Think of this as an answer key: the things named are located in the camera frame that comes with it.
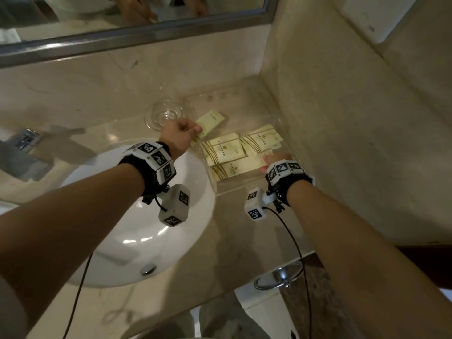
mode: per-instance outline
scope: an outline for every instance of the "white sleeve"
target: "white sleeve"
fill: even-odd
[[[27,315],[13,288],[0,276],[0,338],[24,339]]]

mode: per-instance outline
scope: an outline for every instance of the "oval sink basin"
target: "oval sink basin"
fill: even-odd
[[[133,143],[88,160],[61,186],[110,169],[131,145]],[[158,220],[160,209],[155,201],[146,205],[138,199],[94,251],[84,286],[116,287],[155,276],[177,262],[198,240],[212,216],[215,194],[202,161],[194,154],[186,152],[174,165],[177,175],[170,186],[181,183],[191,193],[188,220],[176,227],[167,227]],[[80,284],[85,264],[74,273],[70,283]]]

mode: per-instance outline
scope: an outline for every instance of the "sink drain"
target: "sink drain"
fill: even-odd
[[[155,271],[155,269],[157,268],[157,265],[155,264],[146,264],[144,267],[141,268],[140,273],[143,276],[147,276],[150,275],[151,273],[153,273]]]

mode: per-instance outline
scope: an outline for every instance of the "hand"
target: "hand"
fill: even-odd
[[[201,126],[190,119],[167,120],[159,141],[169,146],[171,158],[176,160],[187,151],[190,142],[201,132]]]
[[[149,18],[158,20],[158,17],[153,13],[145,3],[145,0],[114,0],[119,8],[122,17],[130,25],[146,25],[150,23]]]
[[[197,17],[209,15],[207,6],[202,0],[184,0],[184,3]]]
[[[283,159],[287,159],[287,160],[292,160],[292,155],[290,153],[279,153],[279,154],[271,154],[271,155],[266,155],[264,154],[262,156],[264,162],[267,164],[266,166],[263,166],[261,168],[259,168],[261,170],[261,172],[263,172],[264,174],[267,173],[267,169],[268,166],[272,163],[278,162],[280,160]]]

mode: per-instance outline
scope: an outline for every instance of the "mirror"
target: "mirror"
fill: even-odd
[[[0,0],[0,67],[270,23],[277,2]]]

